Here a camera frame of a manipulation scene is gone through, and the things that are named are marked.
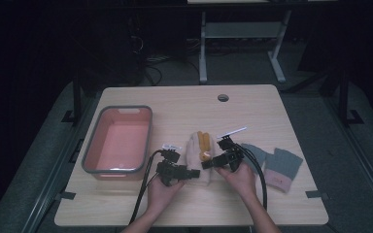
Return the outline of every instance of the gray cloth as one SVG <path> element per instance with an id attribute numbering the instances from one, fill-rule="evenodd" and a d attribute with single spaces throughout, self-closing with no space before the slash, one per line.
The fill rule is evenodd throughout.
<path id="1" fill-rule="evenodd" d="M 293 181 L 302 161 L 302 158 L 287 150 L 275 149 L 274 154 L 266 158 L 265 169 L 283 174 Z"/>
<path id="2" fill-rule="evenodd" d="M 262 168 L 262 165 L 263 165 L 263 163 L 265 161 L 265 158 L 267 156 L 267 152 L 257 148 L 254 145 L 251 145 L 251 144 L 241 144 L 241 147 L 243 147 L 244 149 L 247 149 L 250 152 L 252 152 L 254 154 L 254 157 L 255 157 L 256 161 L 259 164 L 259 167 Z M 247 156 L 244 157 L 244 161 L 246 161 L 247 164 L 250 165 L 250 167 L 253 169 L 253 171 L 258 174 L 258 171 L 256 170 L 255 166 L 253 165 L 253 163 L 249 160 L 249 158 Z"/>

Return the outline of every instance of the hand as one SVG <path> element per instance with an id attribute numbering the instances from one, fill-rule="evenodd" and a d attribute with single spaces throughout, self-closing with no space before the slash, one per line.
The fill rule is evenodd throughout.
<path id="1" fill-rule="evenodd" d="M 148 185 L 148 207 L 146 212 L 159 216 L 171 203 L 175 194 L 184 186 L 185 181 L 178 181 L 172 186 L 165 186 L 160 177 L 154 177 Z"/>
<path id="2" fill-rule="evenodd" d="M 250 195 L 256 196 L 255 190 L 255 174 L 253 169 L 242 161 L 238 169 L 232 173 L 223 168 L 215 168 L 215 170 L 223 176 L 229 185 L 231 185 L 241 197 Z"/>

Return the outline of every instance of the forearm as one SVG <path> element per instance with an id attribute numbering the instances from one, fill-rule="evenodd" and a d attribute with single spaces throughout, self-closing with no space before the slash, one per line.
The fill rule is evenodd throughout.
<path id="1" fill-rule="evenodd" d="M 241 196 L 245 206 L 253 219 L 254 227 L 258 233 L 281 232 L 268 213 L 259 202 L 256 194 Z"/>
<path id="2" fill-rule="evenodd" d="M 123 233 L 148 232 L 148 230 L 150 230 L 151 226 L 156 221 L 158 216 L 159 216 L 158 214 L 149 213 L 148 211 L 146 211 L 140 217 L 135 219 L 135 221 L 133 221 L 131 224 L 129 224 L 122 232 Z"/>

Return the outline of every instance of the pink tray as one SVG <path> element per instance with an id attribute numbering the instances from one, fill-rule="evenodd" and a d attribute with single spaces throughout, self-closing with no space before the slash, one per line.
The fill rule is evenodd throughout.
<path id="1" fill-rule="evenodd" d="M 82 166 L 99 180 L 141 180 L 152 128 L 148 106 L 111 106 L 99 114 Z"/>

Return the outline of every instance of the dark background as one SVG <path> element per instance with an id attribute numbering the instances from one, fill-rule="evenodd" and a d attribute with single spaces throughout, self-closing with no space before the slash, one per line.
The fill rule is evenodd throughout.
<path id="1" fill-rule="evenodd" d="M 0 1 L 0 199 L 56 97 L 74 76 L 82 79 L 86 95 L 106 86 L 136 85 L 143 79 L 146 54 L 132 52 L 130 35 L 142 36 L 146 51 L 161 49 L 178 56 L 183 55 L 185 38 L 199 37 L 199 12 L 147 12 L 128 27 L 132 13 L 65 12 L 57 4 Z M 373 107 L 373 1 L 315 13 L 294 11 L 286 35 L 287 41 L 309 41 L 300 69 L 319 72 L 336 64 Z"/>

